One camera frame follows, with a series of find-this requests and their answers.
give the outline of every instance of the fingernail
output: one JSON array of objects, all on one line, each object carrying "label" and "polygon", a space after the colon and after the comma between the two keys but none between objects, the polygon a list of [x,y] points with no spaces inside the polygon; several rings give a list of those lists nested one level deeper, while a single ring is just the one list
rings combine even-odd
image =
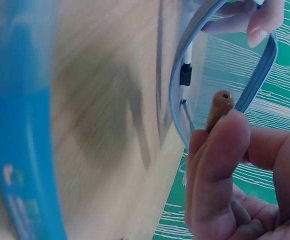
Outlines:
[{"label": "fingernail", "polygon": [[250,48],[255,48],[260,44],[266,37],[268,33],[262,29],[257,29],[253,31],[247,38],[248,45]]}]

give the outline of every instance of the blurred wood grain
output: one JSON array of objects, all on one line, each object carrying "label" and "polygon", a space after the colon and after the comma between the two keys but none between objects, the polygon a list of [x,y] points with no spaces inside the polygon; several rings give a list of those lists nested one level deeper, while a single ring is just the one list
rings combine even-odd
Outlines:
[{"label": "blurred wood grain", "polygon": [[[180,3],[61,1],[51,105],[69,240],[152,238],[184,147],[168,105]],[[0,197],[0,240],[11,231]]]}]

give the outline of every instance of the green striped fabric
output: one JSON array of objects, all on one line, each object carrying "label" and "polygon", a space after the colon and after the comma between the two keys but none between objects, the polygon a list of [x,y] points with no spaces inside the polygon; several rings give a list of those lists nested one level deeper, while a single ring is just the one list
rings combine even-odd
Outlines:
[{"label": "green striped fabric", "polygon": [[[286,0],[283,26],[277,30],[279,55],[272,72],[246,112],[252,126],[290,130],[290,0]],[[230,91],[237,100],[258,63],[264,44],[248,48],[246,33],[210,35],[203,81],[194,108],[195,128],[204,127],[211,93]],[[184,150],[172,189],[157,225],[153,240],[192,240],[184,222],[185,187],[183,176],[187,150]],[[235,184],[246,194],[277,203],[273,175],[252,165],[240,164],[233,174]]]}]

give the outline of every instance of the light blue strap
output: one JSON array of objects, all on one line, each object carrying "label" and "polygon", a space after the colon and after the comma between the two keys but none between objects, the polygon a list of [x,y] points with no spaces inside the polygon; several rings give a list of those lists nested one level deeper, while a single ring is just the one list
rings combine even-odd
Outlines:
[{"label": "light blue strap", "polygon": [[[207,23],[207,21],[225,4],[227,0],[208,0],[200,6],[197,12],[192,17],[189,22],[182,38],[179,41],[173,68],[171,71],[170,83],[169,83],[169,102],[171,108],[171,114],[176,126],[176,129],[183,140],[185,146],[188,148],[190,143],[190,136],[186,134],[186,126],[181,123],[181,109],[183,104],[183,90],[180,87],[179,72],[182,63],[182,58],[186,49],[193,41],[195,36]],[[238,111],[245,112],[253,99],[255,98],[257,92],[262,87],[267,75],[273,67],[278,55],[278,41],[276,33],[272,32],[269,35],[269,40],[263,55],[251,76],[248,84],[246,85],[244,91],[242,92],[240,98],[238,99],[235,108]],[[193,126],[190,118],[188,118],[189,126]]]}]

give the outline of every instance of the blue plastic frame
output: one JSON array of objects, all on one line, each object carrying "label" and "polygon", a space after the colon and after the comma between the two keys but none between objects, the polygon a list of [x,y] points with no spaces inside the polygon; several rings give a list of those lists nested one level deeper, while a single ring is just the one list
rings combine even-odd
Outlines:
[{"label": "blue plastic frame", "polygon": [[66,240],[51,136],[56,0],[0,1],[0,190],[22,240]]}]

